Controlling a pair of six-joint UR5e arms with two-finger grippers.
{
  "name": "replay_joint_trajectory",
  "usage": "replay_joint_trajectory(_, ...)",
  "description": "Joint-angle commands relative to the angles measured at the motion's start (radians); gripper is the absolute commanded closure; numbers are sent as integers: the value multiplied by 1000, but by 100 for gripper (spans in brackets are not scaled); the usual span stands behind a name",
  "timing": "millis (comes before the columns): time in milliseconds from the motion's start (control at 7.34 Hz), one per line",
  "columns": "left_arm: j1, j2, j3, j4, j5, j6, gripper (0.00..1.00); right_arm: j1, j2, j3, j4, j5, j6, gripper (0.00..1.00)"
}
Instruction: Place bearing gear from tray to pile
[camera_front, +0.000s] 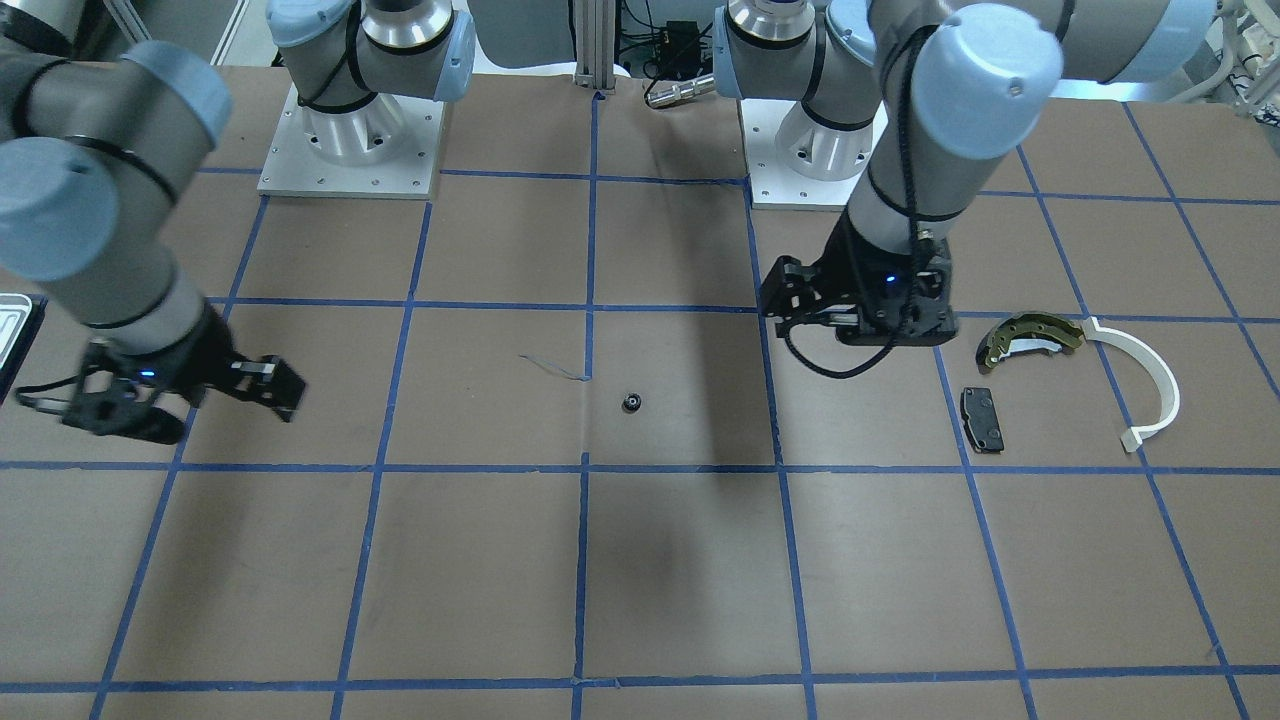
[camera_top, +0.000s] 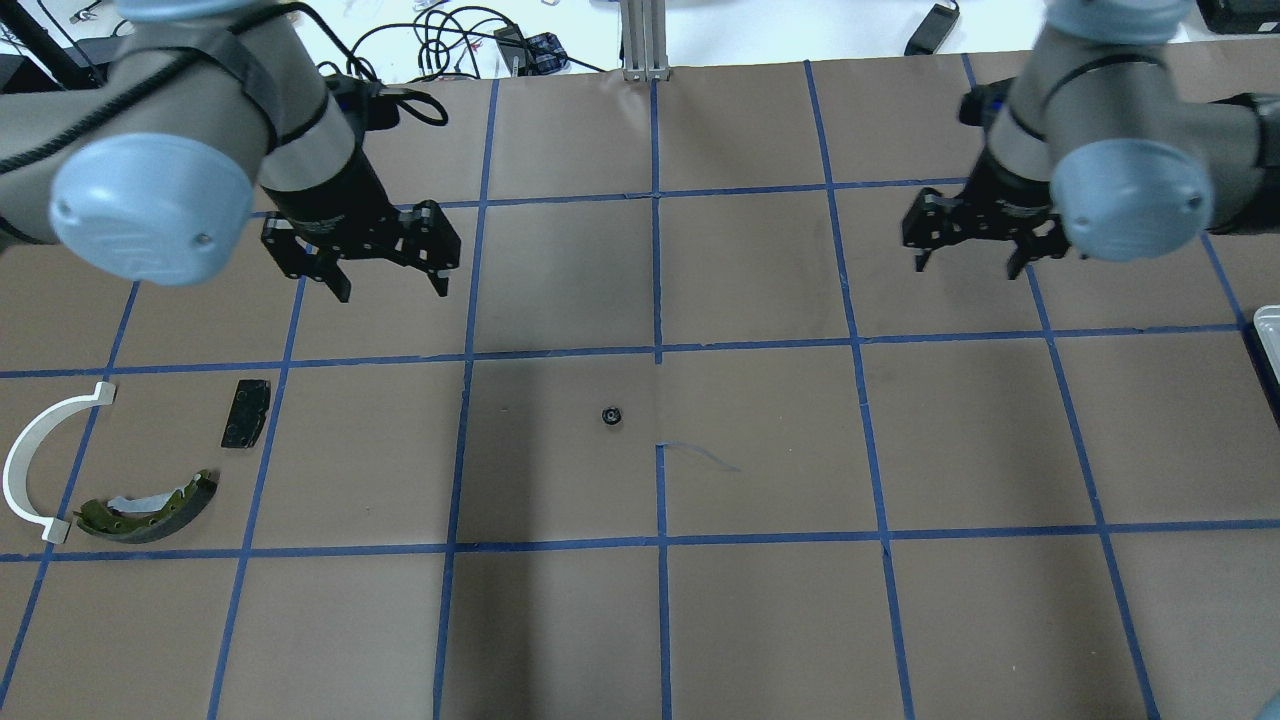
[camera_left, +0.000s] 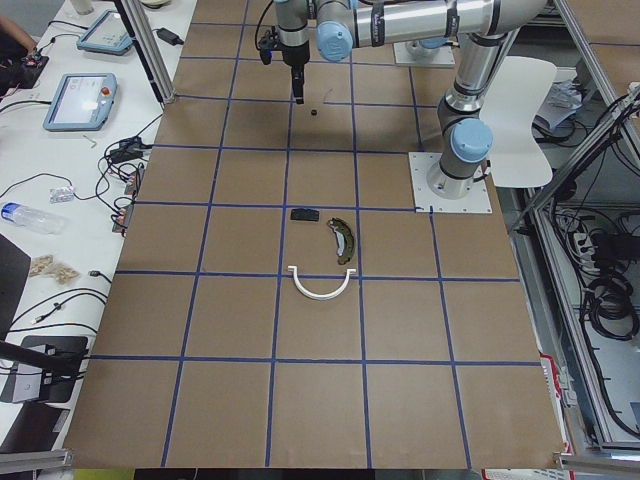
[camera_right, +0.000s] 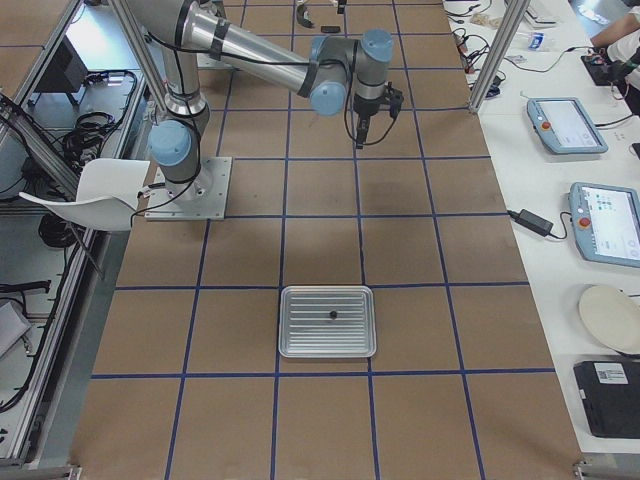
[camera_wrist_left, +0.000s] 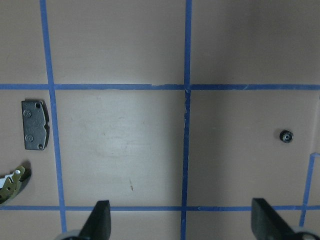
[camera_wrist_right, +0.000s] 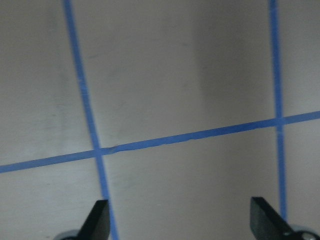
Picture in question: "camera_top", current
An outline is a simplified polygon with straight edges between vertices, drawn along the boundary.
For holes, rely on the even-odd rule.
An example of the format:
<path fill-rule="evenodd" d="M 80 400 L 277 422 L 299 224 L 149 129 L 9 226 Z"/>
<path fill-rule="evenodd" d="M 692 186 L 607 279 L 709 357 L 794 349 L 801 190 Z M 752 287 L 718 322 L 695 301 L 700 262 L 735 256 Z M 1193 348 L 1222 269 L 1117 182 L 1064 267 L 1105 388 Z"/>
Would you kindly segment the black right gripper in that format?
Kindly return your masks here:
<path fill-rule="evenodd" d="M 1071 249 L 1053 209 L 1050 183 L 1001 165 L 974 167 L 952 197 L 924 187 L 901 220 L 901 242 L 915 252 L 915 273 L 923 273 L 941 249 L 973 240 L 1012 246 L 1006 261 L 1010 281 L 1016 281 L 1034 260 L 1062 259 Z"/>

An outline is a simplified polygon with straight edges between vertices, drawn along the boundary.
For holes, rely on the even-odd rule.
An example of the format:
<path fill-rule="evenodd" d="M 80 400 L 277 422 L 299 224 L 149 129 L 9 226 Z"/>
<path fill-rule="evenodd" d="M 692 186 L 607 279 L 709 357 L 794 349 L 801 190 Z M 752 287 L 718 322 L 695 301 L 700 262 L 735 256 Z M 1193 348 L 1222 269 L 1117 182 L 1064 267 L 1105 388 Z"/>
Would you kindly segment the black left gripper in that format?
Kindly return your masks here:
<path fill-rule="evenodd" d="M 343 170 L 306 190 L 262 186 L 275 211 L 261 241 L 283 274 L 311 277 L 347 304 L 351 282 L 340 261 L 383 259 L 428 273 L 442 299 L 458 269 L 462 240 L 430 199 L 394 205 L 371 170 Z"/>

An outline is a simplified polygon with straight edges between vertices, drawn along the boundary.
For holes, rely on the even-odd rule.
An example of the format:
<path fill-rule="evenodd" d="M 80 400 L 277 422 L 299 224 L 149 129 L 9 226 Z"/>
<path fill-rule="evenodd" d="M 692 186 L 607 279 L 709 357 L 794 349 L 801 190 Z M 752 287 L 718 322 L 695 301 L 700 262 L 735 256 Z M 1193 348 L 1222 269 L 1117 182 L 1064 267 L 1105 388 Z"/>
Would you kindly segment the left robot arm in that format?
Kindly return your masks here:
<path fill-rule="evenodd" d="M 384 260 L 447 296 L 461 238 L 433 200 L 397 208 L 367 132 L 442 127 L 430 94 L 362 67 L 323 74 L 303 3 L 122 1 L 133 26 L 97 88 L 3 96 L 3 249 L 61 245 L 128 281 L 198 284 L 229 263 L 257 192 L 280 273 L 347 302 L 342 263 Z"/>

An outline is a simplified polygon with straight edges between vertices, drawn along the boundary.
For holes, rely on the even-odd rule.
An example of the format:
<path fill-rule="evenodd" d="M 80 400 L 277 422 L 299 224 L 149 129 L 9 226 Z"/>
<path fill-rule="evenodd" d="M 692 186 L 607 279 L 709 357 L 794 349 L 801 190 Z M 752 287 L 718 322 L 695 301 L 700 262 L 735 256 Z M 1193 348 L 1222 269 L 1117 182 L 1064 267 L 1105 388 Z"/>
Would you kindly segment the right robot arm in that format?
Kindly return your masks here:
<path fill-rule="evenodd" d="M 1277 96 L 1184 101 L 1165 49 L 1189 1 L 1051 1 L 1020 73 L 972 88 L 983 146 L 963 190 L 922 190 L 901 223 L 923 272 L 1007 242 L 1009 278 L 1075 252 L 1129 263 L 1201 234 L 1277 231 Z"/>

